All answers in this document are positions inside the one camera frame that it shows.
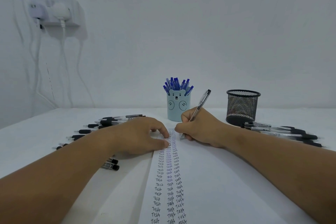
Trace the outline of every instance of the white wall-mounted holder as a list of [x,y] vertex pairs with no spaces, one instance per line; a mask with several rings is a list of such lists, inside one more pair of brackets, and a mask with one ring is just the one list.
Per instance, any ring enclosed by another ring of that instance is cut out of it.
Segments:
[[60,19],[54,15],[53,5],[57,3],[62,3],[69,9],[70,17],[65,20],[66,27],[81,25],[79,3],[76,0],[30,0],[29,14],[35,22],[40,19],[45,27],[61,26]]

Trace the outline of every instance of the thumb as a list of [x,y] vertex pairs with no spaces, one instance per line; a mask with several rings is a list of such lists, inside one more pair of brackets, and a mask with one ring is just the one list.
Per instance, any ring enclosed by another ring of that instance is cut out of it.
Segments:
[[178,123],[175,127],[175,131],[182,134],[188,134],[191,135],[193,133],[193,124],[194,122],[184,122],[184,123]]
[[169,146],[169,143],[166,140],[154,139],[152,137],[149,137],[149,151],[162,150],[164,148],[167,148],[168,146]]

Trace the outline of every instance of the light blue pen holder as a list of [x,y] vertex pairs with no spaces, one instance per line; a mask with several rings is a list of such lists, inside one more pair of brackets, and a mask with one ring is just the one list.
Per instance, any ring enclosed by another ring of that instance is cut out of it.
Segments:
[[182,121],[181,114],[190,109],[190,95],[184,96],[186,90],[169,90],[167,95],[167,115],[172,121]]

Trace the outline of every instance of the mesh pencil cup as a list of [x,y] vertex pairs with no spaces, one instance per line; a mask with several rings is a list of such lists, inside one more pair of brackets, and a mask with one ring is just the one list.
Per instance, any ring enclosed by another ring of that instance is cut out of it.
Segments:
[[231,125],[240,126],[245,122],[255,121],[258,97],[257,91],[228,90],[226,121]]
[[182,121],[181,115],[190,109],[190,95],[185,96],[186,90],[169,90],[167,94],[167,115],[172,121]]

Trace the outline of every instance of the black mesh pen holder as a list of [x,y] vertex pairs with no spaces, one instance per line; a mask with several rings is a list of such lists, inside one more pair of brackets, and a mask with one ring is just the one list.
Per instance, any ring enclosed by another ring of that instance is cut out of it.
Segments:
[[257,111],[257,91],[251,90],[228,90],[228,104],[226,121],[231,125],[239,126],[245,122],[254,121]]

